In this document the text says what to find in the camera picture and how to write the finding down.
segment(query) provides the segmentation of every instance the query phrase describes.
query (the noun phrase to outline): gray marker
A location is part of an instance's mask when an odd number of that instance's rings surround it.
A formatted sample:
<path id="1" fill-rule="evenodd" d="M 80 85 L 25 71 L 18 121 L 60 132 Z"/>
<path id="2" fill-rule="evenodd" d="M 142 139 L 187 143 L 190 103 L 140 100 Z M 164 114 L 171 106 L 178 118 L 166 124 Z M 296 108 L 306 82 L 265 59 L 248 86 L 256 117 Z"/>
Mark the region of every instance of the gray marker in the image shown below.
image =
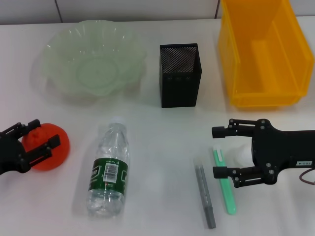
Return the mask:
<path id="1" fill-rule="evenodd" d="M 214 229 L 216 227 L 215 216 L 213 215 L 211 198 L 210 198 L 207 180 L 206 180 L 205 172 L 203 170 L 202 162 L 196 159 L 194 159 L 193 162 L 195 165 L 195 171 L 196 171 L 197 182 L 199 186 L 200 197 L 201 197 L 202 206 L 205 212 L 208 228 Z"/>

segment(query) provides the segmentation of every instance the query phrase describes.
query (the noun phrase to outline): plastic water bottle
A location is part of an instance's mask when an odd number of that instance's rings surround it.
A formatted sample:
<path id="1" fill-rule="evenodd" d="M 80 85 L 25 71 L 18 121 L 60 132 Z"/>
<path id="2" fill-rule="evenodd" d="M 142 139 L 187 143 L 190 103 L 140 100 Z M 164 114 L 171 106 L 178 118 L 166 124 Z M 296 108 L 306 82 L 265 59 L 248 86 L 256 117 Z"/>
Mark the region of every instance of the plastic water bottle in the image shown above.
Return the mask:
<path id="1" fill-rule="evenodd" d="M 96 153 L 87 198 L 89 214 L 112 217 L 121 212 L 129 160 L 126 127 L 120 118 L 114 118 Z"/>

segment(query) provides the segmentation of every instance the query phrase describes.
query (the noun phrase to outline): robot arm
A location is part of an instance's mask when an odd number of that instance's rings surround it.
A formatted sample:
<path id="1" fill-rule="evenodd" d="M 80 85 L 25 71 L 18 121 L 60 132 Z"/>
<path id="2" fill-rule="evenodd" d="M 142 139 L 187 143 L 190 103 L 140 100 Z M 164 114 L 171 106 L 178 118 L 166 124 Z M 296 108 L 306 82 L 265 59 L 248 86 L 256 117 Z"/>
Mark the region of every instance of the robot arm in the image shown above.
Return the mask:
<path id="1" fill-rule="evenodd" d="M 280 131 L 269 120 L 230 119 L 227 128 L 213 127 L 213 138 L 252 137 L 254 167 L 213 167 L 215 178 L 231 177 L 234 187 L 260 183 L 275 184 L 280 171 L 288 168 L 314 168 L 314 131 Z"/>
<path id="2" fill-rule="evenodd" d="M 40 127 L 40 122 L 36 119 L 28 125 L 17 123 L 0 132 L 0 175 L 8 171 L 25 173 L 32 166 L 52 156 L 51 149 L 60 145 L 59 135 L 53 136 L 48 142 L 29 152 L 25 151 L 18 140 L 37 127 Z"/>

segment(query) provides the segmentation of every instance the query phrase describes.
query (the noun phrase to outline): barcode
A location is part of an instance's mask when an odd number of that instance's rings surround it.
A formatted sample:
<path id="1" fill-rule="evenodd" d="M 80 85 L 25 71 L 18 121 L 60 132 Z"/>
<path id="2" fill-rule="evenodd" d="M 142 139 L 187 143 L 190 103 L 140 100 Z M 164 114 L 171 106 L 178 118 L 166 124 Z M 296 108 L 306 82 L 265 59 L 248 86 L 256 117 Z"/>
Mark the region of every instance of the barcode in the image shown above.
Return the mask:
<path id="1" fill-rule="evenodd" d="M 104 172 L 104 182 L 116 183 L 118 165 L 106 163 Z"/>

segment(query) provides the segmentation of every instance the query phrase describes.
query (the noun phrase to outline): green plastic bowl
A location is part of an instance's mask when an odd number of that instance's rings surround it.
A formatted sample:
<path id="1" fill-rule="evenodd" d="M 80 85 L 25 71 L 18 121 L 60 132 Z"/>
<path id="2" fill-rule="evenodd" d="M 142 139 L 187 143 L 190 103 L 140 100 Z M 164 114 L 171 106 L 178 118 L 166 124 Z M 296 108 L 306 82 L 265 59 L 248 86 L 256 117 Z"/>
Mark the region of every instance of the green plastic bowl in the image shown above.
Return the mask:
<path id="1" fill-rule="evenodd" d="M 123 23 L 82 21 L 50 40 L 42 72 L 66 94 L 106 96 L 140 79 L 145 56 Z"/>

